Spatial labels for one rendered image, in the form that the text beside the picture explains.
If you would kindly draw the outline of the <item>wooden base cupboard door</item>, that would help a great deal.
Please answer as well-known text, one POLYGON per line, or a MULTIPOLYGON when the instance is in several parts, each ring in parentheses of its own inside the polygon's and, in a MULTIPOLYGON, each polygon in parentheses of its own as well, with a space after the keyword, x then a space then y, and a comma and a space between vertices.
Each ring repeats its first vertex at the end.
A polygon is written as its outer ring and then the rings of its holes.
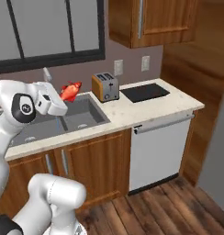
POLYGON ((130 145, 131 129, 125 129, 53 151, 59 175, 86 188, 86 200, 77 212, 129 192, 130 145), (68 176, 62 165, 62 149, 67 156, 68 176))
POLYGON ((32 154, 9 161, 9 178, 0 199, 0 214, 12 218, 28 202, 28 182, 36 173, 48 173, 45 154, 50 156, 53 173, 58 169, 53 151, 32 154))

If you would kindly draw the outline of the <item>black hob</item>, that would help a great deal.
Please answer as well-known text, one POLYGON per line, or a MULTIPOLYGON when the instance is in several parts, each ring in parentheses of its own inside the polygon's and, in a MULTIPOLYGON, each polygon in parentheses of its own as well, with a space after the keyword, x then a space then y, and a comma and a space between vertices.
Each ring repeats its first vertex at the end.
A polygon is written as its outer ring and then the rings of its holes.
POLYGON ((170 92, 162 88, 158 84, 145 84, 135 87, 130 87, 121 90, 121 93, 126 96, 132 103, 147 101, 154 98, 169 95, 170 92))

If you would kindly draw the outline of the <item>tall wooden cupboard panel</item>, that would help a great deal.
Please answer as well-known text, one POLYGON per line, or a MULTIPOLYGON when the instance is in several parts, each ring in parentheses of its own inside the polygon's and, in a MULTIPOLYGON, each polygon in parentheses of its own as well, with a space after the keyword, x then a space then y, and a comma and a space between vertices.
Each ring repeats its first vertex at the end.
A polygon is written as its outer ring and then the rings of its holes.
POLYGON ((195 185, 224 96, 224 0, 200 2, 195 39, 164 47, 163 80, 202 102, 187 140, 181 175, 195 185))

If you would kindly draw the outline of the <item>wooden wall cupboard door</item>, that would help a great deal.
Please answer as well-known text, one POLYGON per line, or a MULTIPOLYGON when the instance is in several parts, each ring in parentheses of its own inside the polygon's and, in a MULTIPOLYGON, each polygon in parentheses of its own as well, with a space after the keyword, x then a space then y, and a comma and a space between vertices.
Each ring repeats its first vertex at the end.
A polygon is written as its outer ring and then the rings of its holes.
POLYGON ((144 0, 138 39, 140 0, 134 0, 132 48, 182 43, 194 38, 199 0, 144 0))

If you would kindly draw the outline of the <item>white wall outlet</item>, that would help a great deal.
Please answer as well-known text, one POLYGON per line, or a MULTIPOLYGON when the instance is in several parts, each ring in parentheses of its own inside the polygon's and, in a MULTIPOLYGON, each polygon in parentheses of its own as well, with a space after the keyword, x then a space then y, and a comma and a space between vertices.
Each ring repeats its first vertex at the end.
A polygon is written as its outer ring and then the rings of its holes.
POLYGON ((114 75, 122 75, 123 74, 123 61, 122 60, 116 60, 114 61, 114 75))
POLYGON ((150 69, 150 56, 143 56, 141 58, 141 70, 143 72, 148 71, 150 69))

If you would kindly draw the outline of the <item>orange and silver toaster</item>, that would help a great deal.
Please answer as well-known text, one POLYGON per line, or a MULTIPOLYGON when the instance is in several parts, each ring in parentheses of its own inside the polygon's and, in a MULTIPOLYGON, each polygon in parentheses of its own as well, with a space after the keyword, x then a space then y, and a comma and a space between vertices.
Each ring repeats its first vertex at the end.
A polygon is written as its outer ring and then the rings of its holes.
POLYGON ((101 103, 119 100, 119 82, 111 73, 92 76, 92 92, 101 103))

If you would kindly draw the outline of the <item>grey double sink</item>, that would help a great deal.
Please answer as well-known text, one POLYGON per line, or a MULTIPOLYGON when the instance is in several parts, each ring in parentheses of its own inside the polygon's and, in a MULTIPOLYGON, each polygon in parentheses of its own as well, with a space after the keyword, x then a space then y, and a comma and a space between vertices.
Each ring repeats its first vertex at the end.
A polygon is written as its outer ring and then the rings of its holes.
POLYGON ((63 117, 36 115, 10 142, 9 147, 44 140, 62 134, 109 123, 110 120, 90 95, 78 95, 73 103, 66 102, 68 111, 63 117))

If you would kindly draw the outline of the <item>black framed window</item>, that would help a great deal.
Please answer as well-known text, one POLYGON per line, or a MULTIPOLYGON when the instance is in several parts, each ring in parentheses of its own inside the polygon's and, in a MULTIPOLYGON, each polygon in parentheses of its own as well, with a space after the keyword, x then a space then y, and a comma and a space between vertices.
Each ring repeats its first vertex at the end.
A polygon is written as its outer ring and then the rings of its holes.
POLYGON ((105 57, 104 0, 0 0, 0 73, 105 57))

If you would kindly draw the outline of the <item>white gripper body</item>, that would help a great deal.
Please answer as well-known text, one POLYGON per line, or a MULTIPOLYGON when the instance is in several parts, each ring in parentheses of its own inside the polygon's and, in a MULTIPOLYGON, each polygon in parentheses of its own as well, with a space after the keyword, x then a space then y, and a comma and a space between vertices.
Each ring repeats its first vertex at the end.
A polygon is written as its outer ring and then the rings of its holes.
POLYGON ((62 101, 52 84, 47 84, 47 91, 51 101, 48 113, 53 116, 64 116, 67 113, 68 107, 62 101))

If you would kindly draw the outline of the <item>grey tap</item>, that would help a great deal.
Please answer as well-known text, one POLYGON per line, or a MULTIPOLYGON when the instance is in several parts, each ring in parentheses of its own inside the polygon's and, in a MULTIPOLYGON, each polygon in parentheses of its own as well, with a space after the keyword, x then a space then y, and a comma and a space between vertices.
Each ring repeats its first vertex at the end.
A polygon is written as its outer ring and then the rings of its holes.
POLYGON ((43 77, 45 82, 49 83, 52 80, 50 72, 46 67, 43 68, 43 77))

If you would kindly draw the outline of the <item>red orange fish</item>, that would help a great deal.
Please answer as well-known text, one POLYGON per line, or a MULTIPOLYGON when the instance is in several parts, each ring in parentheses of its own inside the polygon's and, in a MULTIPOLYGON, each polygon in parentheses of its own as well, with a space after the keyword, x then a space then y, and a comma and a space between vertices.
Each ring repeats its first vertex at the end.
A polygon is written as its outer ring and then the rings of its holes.
POLYGON ((63 101, 73 102, 77 96, 80 88, 82 86, 81 82, 71 82, 62 87, 60 97, 63 101))

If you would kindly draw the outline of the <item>white dishwasher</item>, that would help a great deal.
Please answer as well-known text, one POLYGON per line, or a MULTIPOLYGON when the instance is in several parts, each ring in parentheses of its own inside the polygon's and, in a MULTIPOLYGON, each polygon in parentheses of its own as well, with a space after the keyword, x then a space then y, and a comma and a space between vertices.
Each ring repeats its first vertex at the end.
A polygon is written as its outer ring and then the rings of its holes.
POLYGON ((178 174, 191 120, 140 134, 131 129, 130 195, 178 174))

